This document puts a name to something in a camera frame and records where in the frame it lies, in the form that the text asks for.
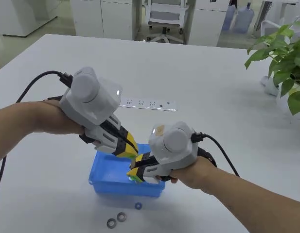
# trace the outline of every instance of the blue tub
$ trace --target blue tub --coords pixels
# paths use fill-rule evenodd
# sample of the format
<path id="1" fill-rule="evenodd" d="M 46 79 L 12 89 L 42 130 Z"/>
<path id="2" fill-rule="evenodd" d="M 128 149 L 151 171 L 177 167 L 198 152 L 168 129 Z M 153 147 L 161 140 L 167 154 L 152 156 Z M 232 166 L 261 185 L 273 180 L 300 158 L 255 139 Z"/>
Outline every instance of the blue tub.
<path id="1" fill-rule="evenodd" d="M 148 144 L 138 144 L 139 153 L 150 151 Z M 165 182 L 152 184 L 136 183 L 128 179 L 131 160 L 117 158 L 112 154 L 97 152 L 89 175 L 89 183 L 96 193 L 112 193 L 119 195 L 148 196 L 158 198 L 165 188 Z"/>

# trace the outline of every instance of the water bottle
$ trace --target water bottle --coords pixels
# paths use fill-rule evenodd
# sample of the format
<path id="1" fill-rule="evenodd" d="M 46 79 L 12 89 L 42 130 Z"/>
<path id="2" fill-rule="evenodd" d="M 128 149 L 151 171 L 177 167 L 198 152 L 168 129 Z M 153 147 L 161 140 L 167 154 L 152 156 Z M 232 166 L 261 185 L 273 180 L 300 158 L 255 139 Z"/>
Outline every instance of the water bottle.
<path id="1" fill-rule="evenodd" d="M 227 10 L 227 13 L 226 13 L 226 18 L 224 19 L 223 26 L 222 26 L 223 31 L 228 31 L 229 30 L 229 28 L 231 26 L 231 23 L 232 23 L 232 20 L 233 20 L 233 17 L 234 17 L 235 11 L 236 11 L 235 5 L 232 5 L 232 6 L 228 7 L 228 10 Z"/>
<path id="2" fill-rule="evenodd" d="M 246 7 L 242 7 L 239 9 L 235 24 L 233 27 L 233 32 L 234 33 L 247 33 L 248 28 L 252 22 L 253 16 L 255 13 L 253 10 L 250 8 L 251 3 L 249 2 Z"/>

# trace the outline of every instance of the floor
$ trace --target floor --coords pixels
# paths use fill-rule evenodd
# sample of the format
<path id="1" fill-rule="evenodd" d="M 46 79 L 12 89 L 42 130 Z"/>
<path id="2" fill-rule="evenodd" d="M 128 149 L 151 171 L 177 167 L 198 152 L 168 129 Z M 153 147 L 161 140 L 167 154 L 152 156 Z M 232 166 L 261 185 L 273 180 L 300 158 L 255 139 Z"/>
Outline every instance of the floor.
<path id="1" fill-rule="evenodd" d="M 239 7 L 245 6 L 247 2 L 248 0 L 239 0 Z M 253 0 L 252 9 L 255 11 L 255 17 L 259 12 L 261 2 L 262 0 Z M 51 22 L 36 30 L 26 38 L 0 36 L 0 68 L 10 62 L 14 57 L 23 52 L 27 47 L 46 33 L 76 35 L 70 3 L 67 0 L 60 2 L 57 8 L 57 15 L 57 18 L 53 19 Z M 147 33 L 157 33 L 160 31 L 161 29 L 149 30 L 149 28 L 144 25 L 137 36 L 137 39 L 144 40 Z M 170 34 L 179 37 L 178 30 L 171 29 Z M 218 47 L 246 49 L 252 45 L 254 41 L 255 38 L 253 38 L 250 33 L 221 33 Z"/>

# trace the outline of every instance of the blue plastic container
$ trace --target blue plastic container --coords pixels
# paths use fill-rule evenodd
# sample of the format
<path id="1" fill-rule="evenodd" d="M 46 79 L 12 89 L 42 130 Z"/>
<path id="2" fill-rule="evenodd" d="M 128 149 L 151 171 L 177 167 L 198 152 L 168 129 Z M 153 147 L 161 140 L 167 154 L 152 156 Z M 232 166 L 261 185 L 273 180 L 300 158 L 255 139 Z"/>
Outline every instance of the blue plastic container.
<path id="1" fill-rule="evenodd" d="M 238 11 L 233 27 L 234 33 L 246 34 L 248 32 L 248 28 L 255 15 L 254 11 L 250 8 L 250 4 L 251 3 L 249 2 L 246 7 L 243 7 Z"/>
<path id="2" fill-rule="evenodd" d="M 150 151 L 148 144 L 138 144 L 139 153 Z M 89 183 L 96 193 L 112 193 L 119 195 L 148 196 L 158 198 L 165 188 L 165 182 L 152 184 L 137 183 L 129 180 L 130 159 L 117 158 L 113 154 L 97 152 L 89 175 Z"/>
<path id="3" fill-rule="evenodd" d="M 234 18 L 235 11 L 236 11 L 235 5 L 232 5 L 232 6 L 228 7 L 226 17 L 224 19 L 223 26 L 222 26 L 223 31 L 228 31 L 229 30 L 229 28 L 231 26 L 231 23 L 232 23 L 232 20 Z"/>

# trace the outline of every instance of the power socket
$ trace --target power socket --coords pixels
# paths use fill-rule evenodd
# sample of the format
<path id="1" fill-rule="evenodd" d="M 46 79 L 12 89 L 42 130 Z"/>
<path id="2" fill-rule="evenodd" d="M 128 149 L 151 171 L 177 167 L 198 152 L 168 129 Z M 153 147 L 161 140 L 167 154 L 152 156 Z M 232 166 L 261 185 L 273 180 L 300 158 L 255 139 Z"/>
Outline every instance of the power socket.
<path id="1" fill-rule="evenodd" d="M 125 97 L 122 97 L 120 107 L 165 110 L 165 111 L 178 110 L 175 101 L 137 99 L 137 98 L 125 98 Z"/>

